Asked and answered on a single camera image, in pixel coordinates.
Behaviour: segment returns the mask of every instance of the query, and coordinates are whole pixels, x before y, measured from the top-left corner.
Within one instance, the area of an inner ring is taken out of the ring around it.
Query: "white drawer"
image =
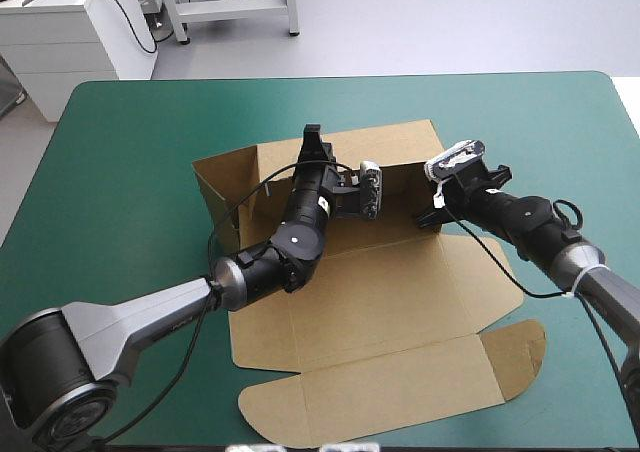
[[[0,55],[16,74],[113,70],[99,42],[0,45]]]
[[[86,12],[0,14],[0,45],[99,41]]]
[[[16,74],[42,115],[49,122],[60,119],[71,92],[77,85],[93,80],[117,80],[114,71]]]

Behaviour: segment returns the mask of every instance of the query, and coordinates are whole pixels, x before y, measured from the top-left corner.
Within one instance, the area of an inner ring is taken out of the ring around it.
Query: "white table frame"
[[[300,33],[296,0],[206,0],[182,2],[163,0],[176,40],[181,44],[190,42],[185,24],[213,20],[241,19],[265,15],[288,15],[289,34]]]

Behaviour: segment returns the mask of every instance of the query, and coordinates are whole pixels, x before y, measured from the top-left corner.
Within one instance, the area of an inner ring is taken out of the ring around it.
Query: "white sticker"
[[[318,205],[324,209],[327,215],[331,215],[331,207],[329,206],[329,202],[327,202],[327,199],[322,196],[318,197]]]

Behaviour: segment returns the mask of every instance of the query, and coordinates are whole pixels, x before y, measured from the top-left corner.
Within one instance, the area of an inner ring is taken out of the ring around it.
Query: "white cable tie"
[[[569,292],[564,293],[563,297],[566,297],[568,299],[572,299],[573,297],[575,297],[576,296],[576,290],[578,289],[578,285],[580,284],[580,281],[584,278],[584,276],[586,274],[588,274],[593,269],[611,270],[609,267],[607,267],[604,264],[593,264],[593,265],[590,265],[589,267],[585,267],[584,269],[582,269],[580,271],[580,273],[576,277],[576,280],[573,281],[573,285],[571,286],[571,290]]]
[[[438,182],[438,188],[436,189],[436,193],[433,195],[433,206],[436,209],[442,209],[445,205],[444,203],[444,194],[442,193],[442,186],[446,184],[451,177],[447,177],[444,180]]]

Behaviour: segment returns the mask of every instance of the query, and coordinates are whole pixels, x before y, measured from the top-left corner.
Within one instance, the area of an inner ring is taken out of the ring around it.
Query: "gray floor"
[[[640,76],[640,0],[299,0],[285,17],[192,25],[155,79],[600,70]],[[0,243],[51,137],[28,101],[0,120]]]

